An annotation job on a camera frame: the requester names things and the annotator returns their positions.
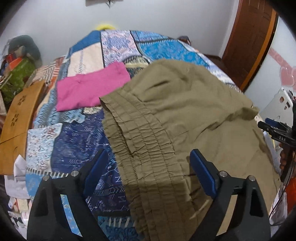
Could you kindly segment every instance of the white appliance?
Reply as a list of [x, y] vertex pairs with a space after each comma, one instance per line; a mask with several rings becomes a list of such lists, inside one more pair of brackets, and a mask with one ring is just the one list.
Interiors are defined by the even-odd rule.
[[275, 121], [280, 121], [286, 123], [288, 126], [293, 125], [293, 93], [287, 92], [283, 88], [280, 88], [274, 98], [270, 103], [262, 110], [259, 114], [263, 121], [266, 118], [273, 119]]

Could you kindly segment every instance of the yellow object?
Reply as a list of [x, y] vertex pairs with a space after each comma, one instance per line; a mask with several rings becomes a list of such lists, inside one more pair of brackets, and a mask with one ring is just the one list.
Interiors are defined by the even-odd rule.
[[96, 30], [99, 30], [99, 31], [101, 31], [101, 30], [106, 30], [106, 29], [115, 30], [116, 28], [113, 27], [113, 26], [110, 25], [110, 24], [100, 24], [100, 25], [98, 25], [97, 28], [96, 28]]

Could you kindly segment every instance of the blue gripper pad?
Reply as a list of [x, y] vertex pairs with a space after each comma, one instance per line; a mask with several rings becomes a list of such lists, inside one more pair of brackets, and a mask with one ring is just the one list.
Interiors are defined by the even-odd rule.
[[103, 150], [101, 153], [97, 153], [93, 160], [97, 159], [96, 163], [92, 167], [89, 175], [85, 179], [83, 196], [86, 198], [89, 195], [94, 193], [96, 186], [108, 164], [108, 153], [106, 150]]
[[275, 128], [279, 128], [279, 129], [281, 128], [281, 124], [280, 123], [278, 123], [277, 121], [272, 120], [270, 118], [266, 118], [265, 119], [265, 123], [266, 124], [269, 124], [270, 126], [275, 127]]
[[202, 188], [204, 189], [205, 194], [214, 199], [217, 195], [217, 189], [215, 184], [215, 179], [211, 175], [207, 166], [210, 166], [211, 171], [218, 173], [218, 170], [213, 163], [208, 162], [204, 156], [200, 153], [198, 149], [194, 149], [190, 153], [190, 164], [197, 175]]

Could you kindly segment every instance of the pile of clothes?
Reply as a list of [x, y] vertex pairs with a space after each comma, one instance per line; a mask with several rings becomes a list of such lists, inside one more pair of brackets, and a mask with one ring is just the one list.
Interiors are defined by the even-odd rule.
[[10, 39], [2, 51], [0, 90], [8, 109], [36, 68], [42, 65], [38, 47], [28, 35]]

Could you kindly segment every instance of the wooden board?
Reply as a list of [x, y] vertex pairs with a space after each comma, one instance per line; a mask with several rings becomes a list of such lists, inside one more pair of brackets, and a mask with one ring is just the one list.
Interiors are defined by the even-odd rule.
[[0, 175], [12, 175], [20, 154], [25, 158], [27, 131], [38, 105], [44, 81], [37, 82], [16, 95], [8, 110], [0, 137]]

